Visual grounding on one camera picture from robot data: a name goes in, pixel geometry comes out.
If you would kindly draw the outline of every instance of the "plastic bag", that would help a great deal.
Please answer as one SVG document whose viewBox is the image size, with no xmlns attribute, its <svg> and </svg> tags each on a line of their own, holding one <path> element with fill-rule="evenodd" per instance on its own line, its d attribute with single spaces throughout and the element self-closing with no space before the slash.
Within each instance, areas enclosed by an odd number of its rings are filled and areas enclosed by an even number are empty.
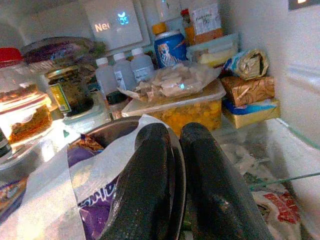
<svg viewBox="0 0 320 240">
<path fill-rule="evenodd" d="M 202 91 L 221 73 L 221 68 L 210 68 L 185 61 L 156 71 L 149 82 L 140 82 L 134 91 L 118 88 L 123 94 L 143 102 L 188 96 Z"/>
</svg>

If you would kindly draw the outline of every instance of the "white label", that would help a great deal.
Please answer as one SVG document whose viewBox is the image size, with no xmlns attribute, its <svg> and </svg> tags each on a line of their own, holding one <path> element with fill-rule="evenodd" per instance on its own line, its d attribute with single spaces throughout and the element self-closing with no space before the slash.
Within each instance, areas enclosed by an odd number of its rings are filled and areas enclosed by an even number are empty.
<svg viewBox="0 0 320 240">
<path fill-rule="evenodd" d="M 140 83 L 141 81 L 147 82 L 151 78 L 153 71 L 154 71 L 153 65 L 134 70 L 133 73 L 134 73 L 135 81 L 137 83 Z"/>
<path fill-rule="evenodd" d="M 218 3 L 193 11 L 191 17 L 196 35 L 205 34 L 221 28 Z"/>
<path fill-rule="evenodd" d="M 124 77 L 122 76 L 121 71 L 115 71 L 114 75 L 115 75 L 115 79 L 116 79 L 116 82 L 118 84 L 118 87 L 123 89 L 123 90 L 127 90 L 126 84 L 125 84 L 125 81 L 124 81 Z"/>
</svg>

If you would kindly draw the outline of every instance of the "brown paper wrap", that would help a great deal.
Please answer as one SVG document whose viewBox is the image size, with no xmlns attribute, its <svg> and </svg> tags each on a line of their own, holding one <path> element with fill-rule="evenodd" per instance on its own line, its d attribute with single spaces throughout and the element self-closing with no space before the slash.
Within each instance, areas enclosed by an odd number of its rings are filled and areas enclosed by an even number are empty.
<svg viewBox="0 0 320 240">
<path fill-rule="evenodd" d="M 226 96 L 236 107 L 275 97 L 275 78 L 273 76 L 247 81 L 237 76 L 228 76 L 224 77 L 221 82 Z"/>
</svg>

